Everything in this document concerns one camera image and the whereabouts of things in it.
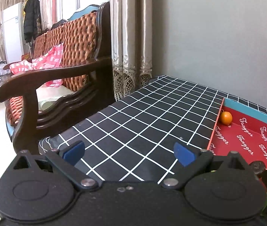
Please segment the dark mangosteen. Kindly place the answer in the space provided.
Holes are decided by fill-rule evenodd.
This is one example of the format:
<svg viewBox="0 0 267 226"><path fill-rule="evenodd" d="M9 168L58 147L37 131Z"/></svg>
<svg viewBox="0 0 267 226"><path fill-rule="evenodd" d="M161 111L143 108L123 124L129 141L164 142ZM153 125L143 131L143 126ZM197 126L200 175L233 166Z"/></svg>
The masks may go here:
<svg viewBox="0 0 267 226"><path fill-rule="evenodd" d="M256 176L259 178L262 177L263 172L266 170L265 163L263 161L253 161L250 164L252 171L255 173Z"/></svg>

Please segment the smooth yellow orange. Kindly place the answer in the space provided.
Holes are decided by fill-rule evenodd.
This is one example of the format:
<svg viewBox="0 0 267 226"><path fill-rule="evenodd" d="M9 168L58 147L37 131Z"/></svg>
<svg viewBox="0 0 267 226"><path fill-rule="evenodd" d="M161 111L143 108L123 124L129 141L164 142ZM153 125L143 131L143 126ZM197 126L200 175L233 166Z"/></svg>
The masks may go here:
<svg viewBox="0 0 267 226"><path fill-rule="evenodd" d="M229 126L232 123L233 116L230 112L223 111L220 114L219 120L220 120L221 124Z"/></svg>

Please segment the wooden sofa with rattan back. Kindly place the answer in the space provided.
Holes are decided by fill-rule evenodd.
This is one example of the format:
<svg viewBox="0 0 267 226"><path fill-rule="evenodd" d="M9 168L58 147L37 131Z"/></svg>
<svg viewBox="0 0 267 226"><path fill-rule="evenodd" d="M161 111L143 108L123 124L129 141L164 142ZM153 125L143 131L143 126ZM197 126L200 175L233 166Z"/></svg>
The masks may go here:
<svg viewBox="0 0 267 226"><path fill-rule="evenodd" d="M78 122L90 117L115 102L111 62L110 4L103 3L93 13L96 17L95 47L88 56L79 52L80 45L91 45L90 39L78 37L70 45L62 66L26 71L12 76L0 85L0 103L13 97L22 97L20 120L14 128L14 151L28 150L38 154L38 143L56 136ZM60 97L50 108L38 109L37 88L50 80L63 80L66 87L75 87L74 93Z"/></svg>

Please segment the colourful cardboard box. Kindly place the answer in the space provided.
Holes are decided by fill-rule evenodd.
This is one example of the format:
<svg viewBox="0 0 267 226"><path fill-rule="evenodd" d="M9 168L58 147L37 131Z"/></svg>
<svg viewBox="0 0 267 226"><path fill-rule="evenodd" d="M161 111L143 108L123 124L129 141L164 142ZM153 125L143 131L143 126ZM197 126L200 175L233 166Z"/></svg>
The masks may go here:
<svg viewBox="0 0 267 226"><path fill-rule="evenodd" d="M221 124L219 120L223 111L233 116L229 126ZM267 114L224 98L207 149L218 156L234 150L247 163L263 161L267 168Z"/></svg>

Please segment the pink checked cloth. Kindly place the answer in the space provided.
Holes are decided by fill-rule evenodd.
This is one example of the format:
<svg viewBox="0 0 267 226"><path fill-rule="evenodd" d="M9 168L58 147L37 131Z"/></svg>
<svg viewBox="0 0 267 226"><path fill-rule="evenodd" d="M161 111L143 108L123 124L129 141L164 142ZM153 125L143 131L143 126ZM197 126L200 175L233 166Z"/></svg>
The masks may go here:
<svg viewBox="0 0 267 226"><path fill-rule="evenodd" d="M60 66L63 56L63 43L53 46L45 55L33 59L32 63L28 60L12 63L9 69L12 74L17 75L25 71L57 68Z"/></svg>

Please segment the black coat on rack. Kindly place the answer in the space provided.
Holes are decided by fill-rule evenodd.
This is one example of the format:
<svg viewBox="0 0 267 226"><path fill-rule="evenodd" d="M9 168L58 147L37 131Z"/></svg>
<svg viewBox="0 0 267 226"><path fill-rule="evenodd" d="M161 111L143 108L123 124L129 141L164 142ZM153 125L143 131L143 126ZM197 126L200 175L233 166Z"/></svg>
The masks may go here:
<svg viewBox="0 0 267 226"><path fill-rule="evenodd" d="M24 12L24 40L29 43L41 33L39 0L27 0Z"/></svg>

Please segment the white refrigerator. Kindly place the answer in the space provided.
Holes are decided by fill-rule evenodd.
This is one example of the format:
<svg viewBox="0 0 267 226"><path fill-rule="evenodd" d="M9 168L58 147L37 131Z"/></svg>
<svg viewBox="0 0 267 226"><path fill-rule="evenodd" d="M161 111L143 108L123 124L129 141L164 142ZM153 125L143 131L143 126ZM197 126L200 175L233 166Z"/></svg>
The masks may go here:
<svg viewBox="0 0 267 226"><path fill-rule="evenodd" d="M2 11L3 40L7 63L18 62L24 54L24 3Z"/></svg>

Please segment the beige curtain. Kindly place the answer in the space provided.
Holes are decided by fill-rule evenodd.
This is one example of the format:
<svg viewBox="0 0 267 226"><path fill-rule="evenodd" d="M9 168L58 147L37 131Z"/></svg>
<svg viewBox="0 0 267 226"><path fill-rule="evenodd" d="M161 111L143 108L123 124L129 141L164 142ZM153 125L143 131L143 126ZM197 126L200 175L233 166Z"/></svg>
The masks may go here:
<svg viewBox="0 0 267 226"><path fill-rule="evenodd" d="M119 100L152 77L152 0L109 0L113 90Z"/></svg>

